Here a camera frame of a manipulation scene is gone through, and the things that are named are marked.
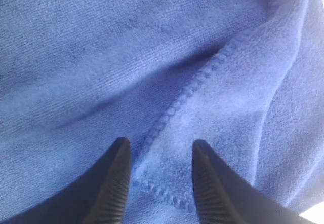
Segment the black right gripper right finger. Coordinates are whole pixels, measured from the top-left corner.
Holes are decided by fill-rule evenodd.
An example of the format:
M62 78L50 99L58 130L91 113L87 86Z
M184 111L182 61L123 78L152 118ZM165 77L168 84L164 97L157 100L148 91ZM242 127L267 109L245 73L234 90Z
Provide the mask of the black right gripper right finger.
M204 140L192 145L192 185L200 223L305 224L241 178Z

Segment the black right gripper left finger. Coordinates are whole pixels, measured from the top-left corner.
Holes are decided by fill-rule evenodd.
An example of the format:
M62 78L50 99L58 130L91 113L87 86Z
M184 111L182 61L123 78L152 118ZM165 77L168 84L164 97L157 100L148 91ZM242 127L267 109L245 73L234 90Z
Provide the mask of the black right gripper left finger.
M8 223L122 223L131 181L131 144L117 138L75 182Z

